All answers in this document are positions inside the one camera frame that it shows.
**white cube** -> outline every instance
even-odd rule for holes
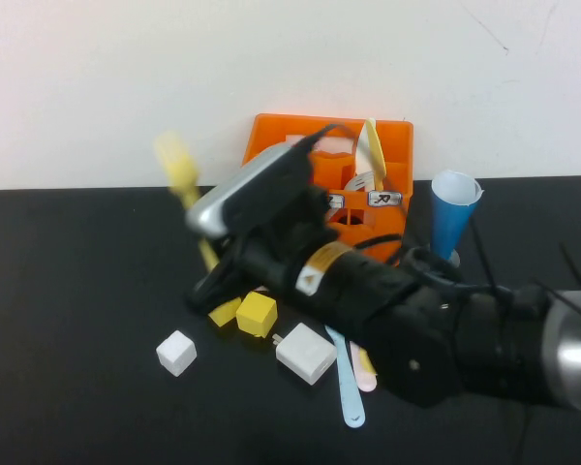
[[[335,361],[338,352],[329,341],[300,323],[275,350],[275,357],[313,385]]]
[[[196,359],[196,346],[189,337],[176,330],[159,345],[157,357],[167,371],[178,376]]]

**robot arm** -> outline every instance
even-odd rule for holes
[[[308,159],[329,129],[269,148],[187,213],[223,251],[188,305],[207,314],[264,285],[364,347],[418,406],[469,391],[581,410],[581,292],[467,285],[425,249],[392,267],[337,242]]]

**label sticker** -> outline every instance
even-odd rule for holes
[[[400,192],[370,191],[368,205],[370,206],[398,206],[403,199]]]
[[[299,271],[299,276],[297,276],[297,281],[294,285],[295,288],[306,295],[316,294],[327,269],[341,255],[350,250],[351,247],[342,242],[329,242],[323,245]]]
[[[324,273],[306,264],[301,268],[301,271],[299,271],[295,287],[298,291],[306,295],[314,295],[319,290],[319,285],[321,284],[323,276]]]
[[[340,194],[329,194],[329,208],[344,208],[345,196]]]

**orange basket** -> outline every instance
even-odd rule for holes
[[[364,120],[259,114],[252,127],[243,164],[257,157],[265,148],[284,142],[289,135],[308,136],[329,123],[342,123],[359,136]],[[315,151],[311,155],[314,183],[328,190],[332,205],[342,205],[329,219],[329,225],[340,232],[341,241],[351,246],[379,235],[402,235],[405,230],[405,216],[400,207],[393,205],[393,200],[400,198],[400,194],[402,205],[409,208],[413,194],[413,124],[406,121],[377,121],[377,133],[389,181],[384,184],[389,184],[394,192],[344,191],[342,189],[355,174],[354,155],[321,151]],[[334,129],[327,135],[339,138],[347,136],[340,129]],[[380,244],[366,249],[364,254],[384,262],[399,245]]]

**blue paper cup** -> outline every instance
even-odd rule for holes
[[[449,260],[467,226],[482,189],[462,172],[442,171],[433,178],[433,233],[431,250]]]

